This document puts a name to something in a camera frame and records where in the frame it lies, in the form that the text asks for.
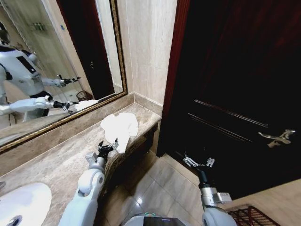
beige wall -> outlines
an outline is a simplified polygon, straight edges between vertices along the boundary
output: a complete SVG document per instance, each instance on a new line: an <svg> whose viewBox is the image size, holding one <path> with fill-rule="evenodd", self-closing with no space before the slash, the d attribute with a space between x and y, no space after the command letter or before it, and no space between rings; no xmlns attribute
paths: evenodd
<svg viewBox="0 0 301 226"><path fill-rule="evenodd" d="M126 72L133 91L163 105L177 0L118 0Z"/></svg>

door frame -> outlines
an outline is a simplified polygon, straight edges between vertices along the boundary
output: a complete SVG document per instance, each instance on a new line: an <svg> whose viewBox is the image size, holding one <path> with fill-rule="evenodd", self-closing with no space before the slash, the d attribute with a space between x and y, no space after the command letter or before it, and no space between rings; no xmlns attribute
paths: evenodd
<svg viewBox="0 0 301 226"><path fill-rule="evenodd" d="M184 40L187 17L190 8L190 0L178 0L174 21L173 40L170 50L169 66L167 73L166 89L161 119L161 129L158 140L157 156L161 157L168 148L167 142L164 142L168 136L169 122L168 117L173 99L174 85L176 81L177 69Z"/></svg>

door panel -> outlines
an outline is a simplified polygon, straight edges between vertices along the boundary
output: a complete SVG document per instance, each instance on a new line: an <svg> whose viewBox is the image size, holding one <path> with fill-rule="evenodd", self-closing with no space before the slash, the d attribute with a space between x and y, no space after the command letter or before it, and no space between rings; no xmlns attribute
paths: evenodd
<svg viewBox="0 0 301 226"><path fill-rule="evenodd" d="M299 1L191 1L159 152L215 158L208 170L233 198L299 179L300 12ZM291 144L273 148L258 133L285 129Z"/></svg>

marble countertop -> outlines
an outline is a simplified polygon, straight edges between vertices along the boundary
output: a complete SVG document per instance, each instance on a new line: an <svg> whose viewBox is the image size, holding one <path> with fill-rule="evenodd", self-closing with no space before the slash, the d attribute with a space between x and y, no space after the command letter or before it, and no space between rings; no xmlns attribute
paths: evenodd
<svg viewBox="0 0 301 226"><path fill-rule="evenodd" d="M161 119L157 114L136 103L123 108L115 115L121 112L134 113L139 123L138 135L130 138L127 150ZM0 181L6 182L0 190L0 196L26 184L34 182L47 184L52 192L52 201L43 225L57 225L66 205L74 196L79 177L88 168L85 155L95 151L101 140L105 140L104 130L100 128L98 122L0 177ZM116 155L122 154L113 151L109 154L108 161L110 156Z"/></svg>

silver door handle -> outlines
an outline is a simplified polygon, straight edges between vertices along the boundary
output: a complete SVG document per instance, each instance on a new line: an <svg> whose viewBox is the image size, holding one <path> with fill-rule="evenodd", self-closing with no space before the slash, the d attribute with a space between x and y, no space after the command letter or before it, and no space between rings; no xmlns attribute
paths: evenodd
<svg viewBox="0 0 301 226"><path fill-rule="evenodd" d="M280 142L282 142L283 144L290 144L291 141L289 140L290 135L294 134L296 131L293 129L286 129L284 131L283 134L281 134L280 136L276 137L276 136L272 136L269 134L263 134L261 132L258 132L258 134L262 137L268 138L268 139L273 139L273 141L271 143L268 144L269 147L274 147L274 146L279 146Z"/></svg>

